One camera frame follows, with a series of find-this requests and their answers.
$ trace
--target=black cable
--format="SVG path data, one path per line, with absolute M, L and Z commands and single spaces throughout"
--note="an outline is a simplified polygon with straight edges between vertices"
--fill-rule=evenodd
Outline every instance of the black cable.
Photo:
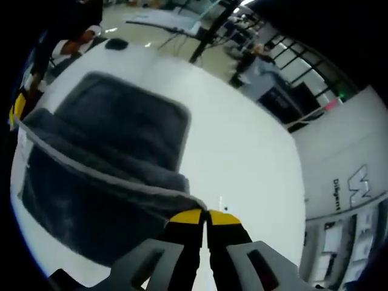
M 179 43 L 179 38 L 176 39 L 176 41 L 174 42 L 174 45 L 173 45 L 173 54 L 175 56 L 175 52 L 176 52 L 176 45 L 177 43 Z
M 227 21 L 228 17 L 233 13 L 240 4 L 239 0 L 232 0 L 232 2 L 224 9 L 224 11 L 214 20 L 212 26 L 207 30 L 202 38 L 201 43 L 197 46 L 193 55 L 189 59 L 189 63 L 194 64 L 196 59 L 202 54 L 207 44 L 211 42 L 213 36 L 219 30 L 219 28 Z
M 54 68 L 56 68 L 56 64 L 53 61 L 53 58 L 50 58 L 51 65 L 53 65 Z
M 179 45 L 179 47 L 178 47 L 178 49 L 176 50 L 176 52 L 175 52 L 175 50 L 174 50 L 174 56 L 179 56 L 179 53 L 180 53 L 182 47 L 184 46 L 184 44 L 187 42 L 188 38 L 189 38 L 189 37 L 188 37 L 187 35 L 185 35 L 185 39 L 184 39 L 183 42 Z
M 164 47 L 166 44 L 168 44 L 170 41 L 172 41 L 174 38 L 176 38 L 180 33 L 176 32 L 173 36 L 171 36 L 168 40 L 163 42 L 159 47 L 158 50 L 160 50 L 162 47 Z
M 254 24 L 252 24 L 252 25 L 250 25 L 250 26 L 244 28 L 244 30 L 242 30 L 241 32 L 246 32 L 248 29 L 254 27 L 254 26 L 257 25 L 259 22 L 260 22 L 260 20 L 257 20 Z M 220 43 L 221 40 L 222 40 L 222 38 L 221 38 L 221 40 L 220 40 L 218 43 L 212 44 L 211 46 L 205 48 L 204 51 L 205 51 L 205 50 L 208 50 L 208 49 L 211 49 L 211 48 L 213 48 L 213 47 L 219 47 L 219 46 L 221 46 L 221 45 L 227 43 L 228 41 L 230 41 L 233 37 L 234 37 L 234 34 L 232 34 L 231 36 L 229 36 L 224 42 Z

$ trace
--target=window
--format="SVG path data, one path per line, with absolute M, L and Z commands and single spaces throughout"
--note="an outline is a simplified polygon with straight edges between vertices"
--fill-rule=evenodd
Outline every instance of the window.
M 317 64 L 321 59 L 312 52 L 305 52 L 302 55 L 302 58 L 307 61 L 309 64 L 315 65 Z
M 291 50 L 286 50 L 284 53 L 275 58 L 276 65 L 281 68 L 290 62 L 292 59 L 295 59 L 296 55 Z
M 290 45 L 292 45 L 293 41 L 289 38 L 285 38 L 282 43 L 286 46 L 286 47 L 289 47 Z
M 316 70 L 330 82 L 335 82 L 340 78 L 335 69 L 325 62 L 319 64 L 316 67 Z
M 273 58 L 276 57 L 278 54 L 280 54 L 285 49 L 286 49 L 285 46 L 280 42 L 271 51 L 272 57 Z
M 292 61 L 287 67 L 281 70 L 281 74 L 289 82 L 294 81 L 296 78 L 299 78 L 303 73 L 305 73 L 311 66 L 303 61 L 301 58 L 297 58 Z
M 278 44 L 279 42 L 281 42 L 282 40 L 284 39 L 284 36 L 283 35 L 278 35 L 277 37 L 275 37 L 272 42 L 274 44 Z
M 303 52 L 304 47 L 301 46 L 300 44 L 294 44 L 294 45 L 291 46 L 291 49 L 292 49 L 295 53 L 301 53 L 301 52 Z
M 302 82 L 308 86 L 314 95 L 318 95 L 327 88 L 327 84 L 324 82 L 323 78 L 314 70 L 305 74 L 302 78 L 293 83 L 293 85 L 297 86 Z

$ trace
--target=yellow object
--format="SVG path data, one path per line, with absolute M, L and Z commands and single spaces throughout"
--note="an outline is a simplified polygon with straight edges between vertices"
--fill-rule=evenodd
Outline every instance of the yellow object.
M 209 210 L 212 224 L 214 226 L 224 226 L 226 224 L 241 224 L 240 220 L 229 213 L 223 213 L 216 210 Z
M 175 215 L 173 218 L 171 218 L 170 222 L 199 224 L 199 218 L 201 217 L 201 212 L 202 212 L 201 209 L 183 211 Z
M 16 115 L 17 118 L 20 119 L 23 113 L 23 109 L 25 106 L 25 97 L 23 93 L 21 92 L 18 97 L 16 98 L 15 103 L 12 105 L 10 114 L 9 114 L 9 119 L 10 119 L 10 125 L 13 127 L 13 115 Z

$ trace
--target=floor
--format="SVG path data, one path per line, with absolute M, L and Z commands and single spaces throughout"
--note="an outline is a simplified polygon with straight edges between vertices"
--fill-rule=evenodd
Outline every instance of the floor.
M 142 10 L 142 8 L 128 7 L 125 4 L 107 7 L 104 10 L 101 24 L 105 31 L 105 37 L 119 37 L 151 49 L 157 49 L 172 37 L 171 33 L 160 28 L 124 23 L 122 20 L 123 14 L 139 10 Z M 210 24 L 209 21 L 202 22 L 204 28 L 209 28 Z M 198 40 L 179 35 L 161 48 L 160 52 L 189 61 L 198 45 Z M 202 67 L 213 76 L 228 81 L 232 75 L 230 63 L 233 62 L 233 59 L 227 56 L 222 48 L 223 46 L 206 50 L 195 65 Z

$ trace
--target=person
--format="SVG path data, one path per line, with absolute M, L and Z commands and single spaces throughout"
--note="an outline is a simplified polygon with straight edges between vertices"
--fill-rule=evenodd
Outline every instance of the person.
M 254 45 L 251 51 L 245 52 L 242 56 L 242 58 L 237 63 L 237 66 L 235 68 L 235 73 L 229 80 L 229 84 L 238 89 L 242 85 L 244 85 L 244 82 L 240 80 L 240 75 L 244 73 L 255 61 L 256 58 L 260 58 L 262 61 L 275 65 L 274 60 L 271 57 L 271 49 L 273 49 L 273 44 L 270 42 L 267 45 L 263 44 L 257 44 Z
M 68 4 L 35 48 L 28 81 L 27 99 L 36 99 L 53 51 L 71 56 L 101 32 L 102 0 L 78 0 Z

